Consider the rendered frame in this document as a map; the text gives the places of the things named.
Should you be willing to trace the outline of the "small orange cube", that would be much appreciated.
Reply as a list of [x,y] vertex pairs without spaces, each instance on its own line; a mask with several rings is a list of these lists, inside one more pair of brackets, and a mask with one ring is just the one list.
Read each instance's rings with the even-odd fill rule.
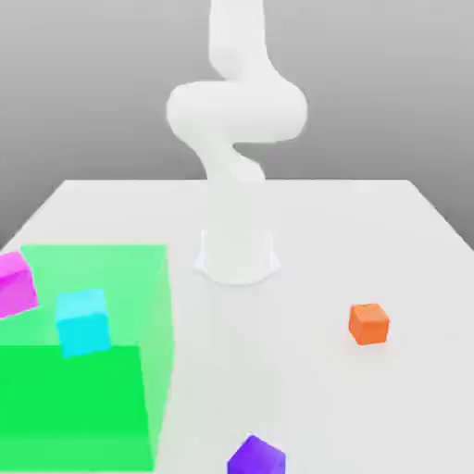
[[385,343],[390,319],[378,304],[353,305],[348,330],[359,345]]

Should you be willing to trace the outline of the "small cyan cube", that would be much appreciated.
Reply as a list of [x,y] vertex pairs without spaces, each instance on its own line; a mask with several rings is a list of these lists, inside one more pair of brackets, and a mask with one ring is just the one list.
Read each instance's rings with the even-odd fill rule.
[[111,348],[103,289],[60,293],[56,298],[55,321],[64,357],[84,356]]

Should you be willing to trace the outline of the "small purple cube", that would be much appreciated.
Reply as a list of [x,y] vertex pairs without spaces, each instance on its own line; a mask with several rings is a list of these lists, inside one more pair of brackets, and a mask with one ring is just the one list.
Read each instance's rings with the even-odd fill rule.
[[286,454],[250,435],[228,461],[227,474],[286,474]]

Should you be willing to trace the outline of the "small magenta cube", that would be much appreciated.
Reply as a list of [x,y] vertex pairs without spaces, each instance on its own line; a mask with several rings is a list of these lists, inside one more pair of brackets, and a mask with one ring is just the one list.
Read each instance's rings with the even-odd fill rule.
[[38,306],[31,268],[19,251],[0,255],[0,318]]

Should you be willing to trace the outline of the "large green box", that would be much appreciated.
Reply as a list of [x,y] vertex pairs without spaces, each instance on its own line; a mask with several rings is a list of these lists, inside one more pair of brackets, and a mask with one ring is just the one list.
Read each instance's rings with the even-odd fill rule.
[[[0,474],[151,472],[173,363],[162,244],[25,244],[38,306],[0,318]],[[64,357],[60,293],[103,289],[111,348]]]

